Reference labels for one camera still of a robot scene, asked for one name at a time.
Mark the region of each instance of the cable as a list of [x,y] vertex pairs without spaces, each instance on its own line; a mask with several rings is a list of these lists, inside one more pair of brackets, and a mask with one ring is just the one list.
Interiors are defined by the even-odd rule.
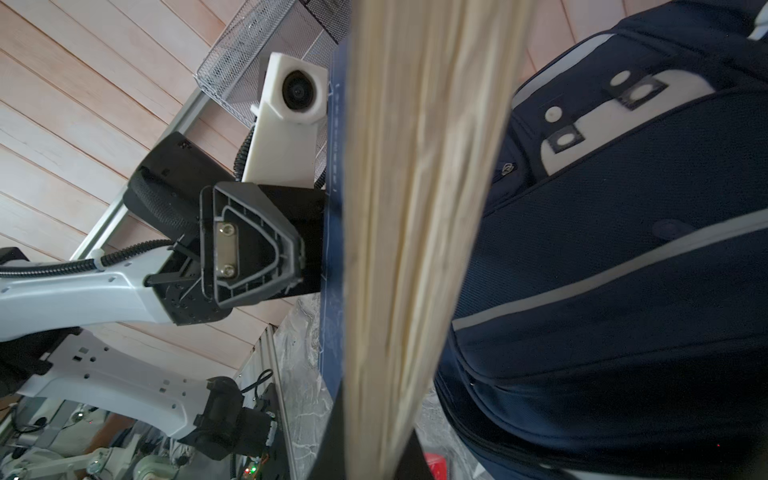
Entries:
[[42,429],[44,429],[45,427],[48,426],[48,422],[46,422],[46,423],[44,423],[42,425],[37,425],[37,426],[34,426],[34,427],[32,427],[30,429],[27,429],[27,430],[21,430],[18,427],[18,425],[16,425],[16,406],[13,406],[11,408],[11,413],[9,415],[11,416],[11,427],[13,428],[13,431],[18,433],[19,435],[24,435],[25,433],[40,432]]
[[237,478],[237,460],[235,454],[230,454],[230,478]]
[[[104,255],[101,258],[101,265],[112,266],[141,253],[146,253],[158,247],[168,247],[173,244],[174,242],[172,240],[149,240],[147,242],[137,243],[136,245],[131,245],[123,250]],[[92,258],[75,260],[72,262],[50,263],[48,265],[0,266],[0,278],[68,275],[71,273],[82,273],[97,269],[96,262]]]
[[261,385],[262,383],[266,382],[267,380],[272,378],[272,369],[266,369],[261,374],[259,374],[259,378],[256,379],[256,382],[251,383],[244,389],[240,390],[240,393],[250,392],[251,390],[255,389],[257,386]]
[[323,168],[323,172],[320,174],[319,177],[317,177],[317,180],[315,180],[315,188],[317,190],[320,190],[321,188],[323,188],[325,186],[325,184],[326,184],[326,171],[327,170],[328,170],[328,166],[326,165]]
[[245,173],[245,163],[248,161],[248,151],[250,150],[250,142],[253,140],[253,130],[256,125],[250,128],[248,136],[245,137],[243,144],[240,145],[240,149],[235,155],[235,163],[232,166],[232,170],[235,173],[235,181],[243,181],[243,174]]

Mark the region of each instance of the camera lens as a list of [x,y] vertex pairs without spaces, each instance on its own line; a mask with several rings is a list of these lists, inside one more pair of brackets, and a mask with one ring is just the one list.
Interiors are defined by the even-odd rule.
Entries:
[[283,82],[283,100],[291,110],[306,110],[315,100],[315,87],[303,71],[290,72]]

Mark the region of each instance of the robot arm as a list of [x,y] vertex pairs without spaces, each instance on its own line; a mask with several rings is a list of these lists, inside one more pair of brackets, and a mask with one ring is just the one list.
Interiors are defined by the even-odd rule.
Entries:
[[183,378],[76,327],[208,323],[235,306],[319,291],[325,194],[312,180],[327,71],[273,56],[247,182],[232,181],[178,132],[129,180],[125,205],[176,239],[172,247],[108,266],[97,257],[87,271],[36,276],[12,274],[31,264],[18,249],[0,250],[0,394],[108,409],[214,459],[231,452],[258,456],[270,444],[275,415],[244,408],[234,380]]
[[89,475],[102,480],[123,478],[136,451],[140,435],[135,435],[124,449],[97,449],[86,455],[57,458],[43,462],[30,462],[22,457],[3,465],[8,472],[7,480],[34,480],[50,478],[52,475],[66,474],[68,480],[75,480],[75,470],[85,470]]

